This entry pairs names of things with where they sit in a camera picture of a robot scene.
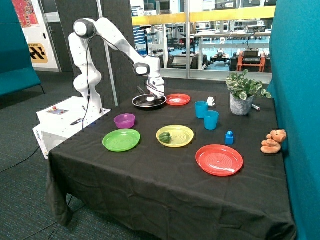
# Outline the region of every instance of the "pan handle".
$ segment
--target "pan handle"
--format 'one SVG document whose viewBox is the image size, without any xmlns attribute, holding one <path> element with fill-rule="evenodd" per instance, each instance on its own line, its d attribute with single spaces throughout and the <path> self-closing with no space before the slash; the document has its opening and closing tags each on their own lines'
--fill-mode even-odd
<svg viewBox="0 0 320 240">
<path fill-rule="evenodd" d="M 141 87 L 137 86 L 136 89 L 138 89 L 138 91 L 139 91 L 139 93 L 141 95 L 145 95 L 146 94 L 145 91 L 143 91 Z"/>
</svg>

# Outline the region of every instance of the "teal partition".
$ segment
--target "teal partition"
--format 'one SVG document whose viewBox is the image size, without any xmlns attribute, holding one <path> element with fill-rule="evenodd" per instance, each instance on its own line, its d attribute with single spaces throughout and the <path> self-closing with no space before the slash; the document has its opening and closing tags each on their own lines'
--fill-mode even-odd
<svg viewBox="0 0 320 240">
<path fill-rule="evenodd" d="M 11 0 L 1 1 L 0 96 L 40 85 Z"/>
<path fill-rule="evenodd" d="M 320 1 L 278 0 L 270 41 L 278 125 L 298 239 L 320 238 Z"/>
</svg>

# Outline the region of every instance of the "teddy bear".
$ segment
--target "teddy bear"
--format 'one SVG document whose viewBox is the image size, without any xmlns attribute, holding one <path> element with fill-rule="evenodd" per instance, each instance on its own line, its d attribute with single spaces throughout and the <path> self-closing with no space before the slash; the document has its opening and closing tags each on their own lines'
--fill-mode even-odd
<svg viewBox="0 0 320 240">
<path fill-rule="evenodd" d="M 261 143 L 261 152 L 265 154 L 276 154 L 281 149 L 281 143 L 286 140 L 287 133 L 285 130 L 272 130 L 266 138 L 267 140 Z"/>
</svg>

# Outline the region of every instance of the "gray pot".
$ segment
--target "gray pot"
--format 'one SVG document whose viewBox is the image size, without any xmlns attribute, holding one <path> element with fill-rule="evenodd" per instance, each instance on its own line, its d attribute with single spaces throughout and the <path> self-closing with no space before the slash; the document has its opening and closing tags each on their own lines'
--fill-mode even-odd
<svg viewBox="0 0 320 240">
<path fill-rule="evenodd" d="M 230 109 L 235 115 L 244 116 L 250 112 L 255 96 L 250 96 L 246 100 L 235 98 L 230 94 Z"/>
</svg>

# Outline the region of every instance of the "black frying pan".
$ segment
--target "black frying pan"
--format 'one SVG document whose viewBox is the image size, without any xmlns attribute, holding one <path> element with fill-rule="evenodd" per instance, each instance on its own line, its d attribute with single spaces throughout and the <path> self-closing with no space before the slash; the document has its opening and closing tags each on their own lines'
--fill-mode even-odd
<svg viewBox="0 0 320 240">
<path fill-rule="evenodd" d="M 132 104 L 138 108 L 142 108 L 145 110 L 155 110 L 159 109 L 165 104 L 167 98 L 165 96 L 155 99 L 153 101 L 148 101 L 147 98 L 153 97 L 152 94 L 145 94 L 145 92 L 140 88 L 137 87 L 138 91 L 140 92 L 140 96 L 136 96 L 132 100 Z"/>
</svg>

